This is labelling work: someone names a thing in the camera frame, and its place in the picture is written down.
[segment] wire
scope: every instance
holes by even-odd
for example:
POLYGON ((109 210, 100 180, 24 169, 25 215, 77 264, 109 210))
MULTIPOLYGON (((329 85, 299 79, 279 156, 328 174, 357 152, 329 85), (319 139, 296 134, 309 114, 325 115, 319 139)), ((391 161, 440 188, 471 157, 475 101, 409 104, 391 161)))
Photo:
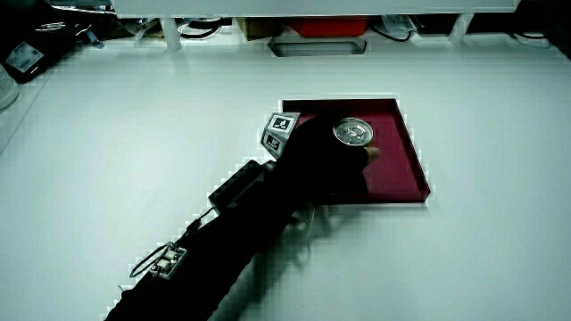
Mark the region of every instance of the wire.
POLYGON ((376 28, 373 27, 373 26, 369 26, 369 27, 371 28, 371 30, 375 31, 377 34, 379 34, 379 35, 381 35, 381 36, 383 36, 383 37, 387 37, 387 38, 389 38, 389 39, 391 39, 391 40, 393 40, 393 41, 397 41, 397 42, 406 42, 407 40, 410 39, 410 36, 412 36, 412 30, 409 30, 409 35, 408 35, 406 38, 404 38, 404 39, 399 39, 399 38, 391 37, 391 36, 385 34, 384 32, 382 32, 382 31, 376 29, 376 28))
MULTIPOLYGON (((198 230, 198 228, 202 225, 202 219, 208 215, 208 213, 210 213, 212 210, 214 210, 214 206, 212 206, 211 208, 209 208, 204 214, 202 214, 199 218, 195 219, 187 228, 186 228, 186 232, 183 235, 182 238, 184 238, 186 235, 190 235, 194 232, 196 232, 198 230)), ((153 251, 153 253, 147 255, 147 257, 145 259, 143 259, 142 261, 140 261, 135 267, 133 267, 133 269, 131 270, 131 273, 129 274, 129 278, 133 278, 136 277, 138 275, 140 275, 141 273, 145 272, 152 264, 156 263, 163 255, 165 255, 167 253, 168 250, 171 249, 176 249, 177 245, 173 242, 167 242, 164 245, 158 247, 156 250, 153 251), (146 267, 143 267, 143 269, 141 269, 140 271, 136 272, 134 274, 134 272, 143 265, 143 263, 145 263, 146 261, 148 261, 153 255, 155 255, 156 253, 158 253, 160 250, 164 249, 164 251, 162 252, 162 254, 157 257, 155 260, 151 261, 151 263, 147 264, 146 267)), ((157 271, 156 274, 153 276, 153 278, 151 278, 151 280, 153 280, 157 275, 159 275, 161 273, 161 267, 157 267, 157 271)))
POLYGON ((198 34, 198 35, 188 35, 184 32, 180 33, 180 36, 185 38, 185 39, 202 39, 202 38, 206 38, 207 36, 213 35, 216 31, 220 30, 222 28, 222 26, 215 28, 215 29, 211 29, 208 30, 202 34, 198 34))
POLYGON ((313 225, 313 218, 315 218, 315 205, 313 205, 312 202, 309 203, 312 212, 311 212, 311 219, 310 219, 310 223, 307 226, 307 231, 305 232, 305 237, 308 237, 308 235, 310 234, 310 230, 311 230, 311 226, 313 225))
POLYGON ((212 206, 211 208, 209 208, 209 209, 206 211, 206 213, 202 214, 201 217, 199 217, 199 218, 197 218, 197 219, 195 219, 195 220, 203 219, 203 218, 204 218, 205 216, 207 216, 208 213, 210 213, 212 210, 214 210, 214 206, 212 206))
POLYGON ((147 255, 146 258, 144 258, 142 261, 140 261, 137 265, 135 265, 135 267, 133 267, 133 269, 131 270, 131 273, 129 274, 129 278, 133 278, 136 277, 138 275, 140 275, 141 273, 145 272, 153 263, 156 263, 157 259, 160 258, 162 255, 164 255, 169 249, 175 248, 176 245, 173 242, 167 242, 164 245, 158 247, 156 250, 153 251, 153 253, 147 255), (146 261, 148 261, 152 256, 154 256, 156 253, 158 253, 160 250, 164 249, 164 251, 162 252, 162 255, 159 256, 157 259, 151 261, 151 263, 147 264, 146 267, 143 267, 142 270, 138 271, 137 273, 134 274, 134 272, 143 265, 143 263, 145 263, 146 261))
POLYGON ((516 32, 516 35, 520 36, 520 37, 525 37, 528 39, 545 39, 547 38, 546 36, 529 36, 529 35, 525 35, 522 32, 516 32))

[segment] black fabric sleeve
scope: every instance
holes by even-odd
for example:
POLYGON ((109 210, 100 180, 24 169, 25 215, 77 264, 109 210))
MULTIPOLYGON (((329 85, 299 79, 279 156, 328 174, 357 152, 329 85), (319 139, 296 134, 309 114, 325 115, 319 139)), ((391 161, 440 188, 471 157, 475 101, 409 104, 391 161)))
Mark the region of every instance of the black fabric sleeve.
POLYGON ((122 293, 106 320, 151 315, 207 320, 253 255, 269 248, 295 210, 331 193, 366 190, 362 170, 368 154, 336 140, 332 128, 340 117, 318 115, 294 130, 276 168, 248 197, 232 210, 220 209, 219 217, 177 241, 187 256, 173 278, 147 274, 122 293))
POLYGON ((282 234, 303 200, 280 185, 279 172, 255 185, 249 199, 197 232, 183 236, 178 246, 187 256, 171 280, 145 275, 106 320, 146 319, 165 315, 180 320, 207 320, 258 251, 265 251, 282 234))

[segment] black cable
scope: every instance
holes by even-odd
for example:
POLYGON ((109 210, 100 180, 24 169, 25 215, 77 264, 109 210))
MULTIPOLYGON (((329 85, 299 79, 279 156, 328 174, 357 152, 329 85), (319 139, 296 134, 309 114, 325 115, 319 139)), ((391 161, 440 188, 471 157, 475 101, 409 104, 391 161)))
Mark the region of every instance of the black cable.
POLYGON ((521 32, 516 32, 516 35, 520 36, 520 37, 524 37, 524 38, 528 38, 528 39, 545 39, 546 36, 529 36, 529 35, 524 35, 521 32))
POLYGON ((216 31, 220 30, 220 28, 222 28, 222 26, 219 26, 215 29, 208 30, 208 31, 206 31, 202 34, 198 34, 198 35, 188 35, 184 32, 181 32, 180 36, 185 38, 185 39, 202 39, 202 38, 206 38, 207 36, 214 34, 216 31))
POLYGON ((385 34, 384 32, 382 32, 382 31, 376 29, 376 28, 373 27, 373 26, 369 26, 369 27, 371 28, 371 30, 375 31, 377 34, 379 34, 379 35, 381 35, 381 36, 383 36, 383 37, 387 37, 387 38, 389 38, 389 39, 391 39, 391 40, 393 40, 393 41, 406 42, 407 40, 410 39, 410 36, 412 36, 412 30, 409 31, 409 35, 408 35, 406 38, 404 38, 404 39, 399 39, 399 38, 391 37, 391 36, 385 34))
MULTIPOLYGON (((198 230, 198 228, 202 225, 202 219, 208 215, 208 213, 210 213, 212 210, 214 210, 214 207, 212 206, 209 210, 207 210, 204 214, 202 214, 199 218, 195 219, 187 228, 186 228, 186 232, 185 235, 190 235, 194 232, 196 232, 196 230, 198 230)), ((143 259, 142 261, 140 261, 132 270, 131 273, 129 274, 128 277, 133 278, 136 277, 138 275, 140 275, 141 273, 145 272, 152 264, 156 263, 157 259, 159 259, 160 257, 162 257, 164 254, 167 253, 167 251, 169 249, 176 249, 177 245, 174 244, 173 242, 167 242, 164 245, 158 247, 156 250, 153 251, 153 253, 147 255, 147 257, 145 259, 143 259), (161 256, 157 257, 157 259, 151 261, 151 263, 147 264, 146 267, 143 267, 143 269, 141 269, 140 271, 138 271, 137 273, 133 274, 140 266, 143 265, 143 263, 145 263, 146 261, 148 261, 153 255, 155 255, 156 253, 158 253, 160 250, 164 249, 164 251, 162 252, 161 256)), ((153 279, 159 275, 159 273, 161 273, 161 267, 158 267, 156 274, 153 276, 153 279)))
POLYGON ((129 274, 129 278, 133 278, 136 277, 138 275, 140 275, 141 273, 145 272, 153 263, 156 262, 156 259, 151 261, 151 263, 147 264, 146 267, 144 267, 142 270, 138 271, 137 273, 133 274, 140 266, 143 265, 143 263, 145 263, 146 261, 148 261, 153 255, 155 255, 156 253, 158 253, 160 250, 164 249, 164 251, 162 252, 162 255, 164 255, 170 248, 174 248, 176 247, 175 244, 173 242, 168 242, 165 243, 164 245, 158 247, 156 250, 153 251, 153 253, 147 255, 146 258, 144 258, 142 261, 140 261, 137 265, 135 265, 135 267, 133 267, 133 269, 131 270, 131 273, 129 274))

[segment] red box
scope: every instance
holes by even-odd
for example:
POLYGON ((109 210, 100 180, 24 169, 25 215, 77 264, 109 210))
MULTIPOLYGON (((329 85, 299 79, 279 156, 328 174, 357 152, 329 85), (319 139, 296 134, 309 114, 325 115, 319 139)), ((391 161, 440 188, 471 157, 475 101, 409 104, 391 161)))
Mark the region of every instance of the red box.
POLYGON ((287 23, 303 37, 356 37, 368 28, 368 17, 308 17, 287 23))
POLYGON ((363 170, 367 194, 331 195, 324 204, 424 202, 430 188, 394 99, 288 100, 284 112, 300 112, 298 126, 336 108, 373 128, 373 146, 381 156, 363 170))

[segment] tray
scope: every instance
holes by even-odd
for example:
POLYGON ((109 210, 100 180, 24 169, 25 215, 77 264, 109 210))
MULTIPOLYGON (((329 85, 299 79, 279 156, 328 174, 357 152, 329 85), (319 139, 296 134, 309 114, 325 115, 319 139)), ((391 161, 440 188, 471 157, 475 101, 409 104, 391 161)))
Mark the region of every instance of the tray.
POLYGON ((319 203, 425 202, 430 188, 395 99, 284 100, 282 107, 283 112, 301 113, 298 126, 335 108, 373 128, 373 146, 381 156, 363 170, 368 193, 331 195, 319 203))

